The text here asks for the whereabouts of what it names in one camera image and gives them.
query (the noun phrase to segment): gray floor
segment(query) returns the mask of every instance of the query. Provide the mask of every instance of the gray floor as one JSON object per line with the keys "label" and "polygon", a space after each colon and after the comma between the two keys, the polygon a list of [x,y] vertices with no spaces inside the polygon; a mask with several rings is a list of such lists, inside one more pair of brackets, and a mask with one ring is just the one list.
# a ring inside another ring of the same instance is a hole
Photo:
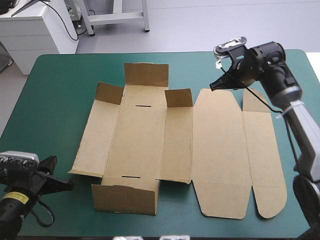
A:
{"label": "gray floor", "polygon": [[14,63],[0,73],[0,136],[27,80]]}
{"label": "gray floor", "polygon": [[[109,13],[110,0],[87,0],[96,14]],[[80,36],[77,53],[212,51],[238,36],[248,46],[268,41],[308,55],[320,79],[320,0],[148,0],[151,31],[143,22],[95,27]],[[141,9],[141,0],[124,0],[125,12]],[[14,64],[0,73],[0,135],[27,79]]]}

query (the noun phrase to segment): cardboard panel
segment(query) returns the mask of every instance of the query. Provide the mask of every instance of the cardboard panel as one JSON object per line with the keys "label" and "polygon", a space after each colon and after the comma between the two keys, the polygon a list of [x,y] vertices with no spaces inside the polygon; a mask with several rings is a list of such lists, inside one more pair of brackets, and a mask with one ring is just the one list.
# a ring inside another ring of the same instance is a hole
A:
{"label": "cardboard panel", "polygon": [[192,180],[201,212],[205,216],[243,219],[251,185]]}
{"label": "cardboard panel", "polygon": [[95,99],[120,105],[124,88],[99,82],[96,87]]}
{"label": "cardboard panel", "polygon": [[192,107],[167,109],[160,179],[191,182],[192,128]]}
{"label": "cardboard panel", "polygon": [[202,89],[193,108],[192,180],[206,216],[241,219],[251,189],[242,112],[231,92]]}
{"label": "cardboard panel", "polygon": [[92,185],[94,208],[116,213],[156,215],[159,181],[132,177],[104,177]]}
{"label": "cardboard panel", "polygon": [[122,106],[167,107],[165,90],[168,87],[126,85],[124,88]]}
{"label": "cardboard panel", "polygon": [[119,109],[120,105],[94,100],[80,147],[69,173],[102,178]]}
{"label": "cardboard panel", "polygon": [[257,208],[262,217],[271,218],[286,204],[286,182],[269,109],[247,90],[243,94],[243,121]]}
{"label": "cardboard panel", "polygon": [[176,107],[192,107],[192,94],[191,89],[175,89],[165,90],[166,105],[168,108]]}
{"label": "cardboard panel", "polygon": [[169,86],[168,64],[125,63],[124,71],[127,85]]}
{"label": "cardboard panel", "polygon": [[160,175],[166,107],[121,106],[105,175]]}

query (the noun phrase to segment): cardboard flap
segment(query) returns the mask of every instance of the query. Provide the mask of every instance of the cardboard flap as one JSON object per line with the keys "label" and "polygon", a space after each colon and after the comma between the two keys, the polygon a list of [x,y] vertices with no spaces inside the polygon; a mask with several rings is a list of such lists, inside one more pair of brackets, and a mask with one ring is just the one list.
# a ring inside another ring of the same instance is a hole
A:
{"label": "cardboard flap", "polygon": [[121,106],[105,175],[155,179],[160,175],[166,107]]}
{"label": "cardboard flap", "polygon": [[169,65],[154,63],[124,63],[128,85],[169,86]]}
{"label": "cardboard flap", "polygon": [[208,217],[243,219],[251,185],[192,180],[201,212]]}
{"label": "cardboard flap", "polygon": [[192,163],[192,107],[167,109],[161,161],[161,180],[189,184]]}
{"label": "cardboard flap", "polygon": [[258,212],[265,219],[276,216],[286,205],[286,188],[253,186],[253,191]]}
{"label": "cardboard flap", "polygon": [[94,208],[116,213],[156,215],[159,181],[132,177],[104,177],[92,185]]}
{"label": "cardboard flap", "polygon": [[243,121],[252,186],[259,214],[271,218],[286,204],[287,188],[269,110],[247,90],[243,94]]}
{"label": "cardboard flap", "polygon": [[165,90],[166,105],[168,108],[176,107],[192,107],[192,94],[191,89],[174,89]]}
{"label": "cardboard flap", "polygon": [[94,100],[69,173],[102,178],[109,157],[120,105]]}
{"label": "cardboard flap", "polygon": [[246,214],[251,176],[244,128],[231,92],[200,91],[193,108],[192,180],[207,216],[241,219]]}
{"label": "cardboard flap", "polygon": [[111,104],[120,105],[124,88],[99,82],[96,87],[95,99]]}
{"label": "cardboard flap", "polygon": [[165,90],[168,87],[126,85],[124,88],[122,106],[131,107],[167,107]]}

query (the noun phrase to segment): green tabletop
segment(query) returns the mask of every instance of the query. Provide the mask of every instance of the green tabletop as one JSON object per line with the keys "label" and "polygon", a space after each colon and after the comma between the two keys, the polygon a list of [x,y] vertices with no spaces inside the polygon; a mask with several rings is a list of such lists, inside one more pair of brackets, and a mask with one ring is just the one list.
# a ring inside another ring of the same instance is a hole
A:
{"label": "green tabletop", "polygon": [[[287,63],[304,90],[303,100],[320,122],[320,84],[304,52],[288,50]],[[261,218],[251,193],[242,220],[204,216],[195,190],[183,183],[162,181],[156,216],[95,211],[91,184],[100,179],[68,174],[95,98],[97,82],[125,83],[123,63],[170,64],[169,87],[191,88],[195,100],[222,72],[215,69],[212,52],[117,53],[43,55],[38,58],[0,138],[0,151],[36,153],[40,159],[57,155],[55,175],[74,177],[71,192],[45,195],[42,199],[56,213],[52,227],[40,227],[32,215],[24,221],[21,235],[156,237],[187,234],[192,237],[296,237],[308,228],[292,190],[294,158],[284,121],[272,114],[288,198],[285,208],[271,219]],[[256,82],[254,88],[263,91]],[[243,91],[232,91],[242,105]],[[36,211],[49,221],[45,211]]]}

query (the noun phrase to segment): white drawer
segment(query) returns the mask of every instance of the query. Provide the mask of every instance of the white drawer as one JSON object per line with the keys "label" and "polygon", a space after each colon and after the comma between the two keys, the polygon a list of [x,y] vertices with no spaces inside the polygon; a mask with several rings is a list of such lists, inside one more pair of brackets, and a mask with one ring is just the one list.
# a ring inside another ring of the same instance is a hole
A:
{"label": "white drawer", "polygon": [[30,74],[37,58],[45,54],[58,54],[57,49],[8,51],[23,74]]}
{"label": "white drawer", "polygon": [[0,36],[50,35],[43,19],[0,22]]}
{"label": "white drawer", "polygon": [[50,35],[0,36],[0,42],[8,51],[57,49]]}

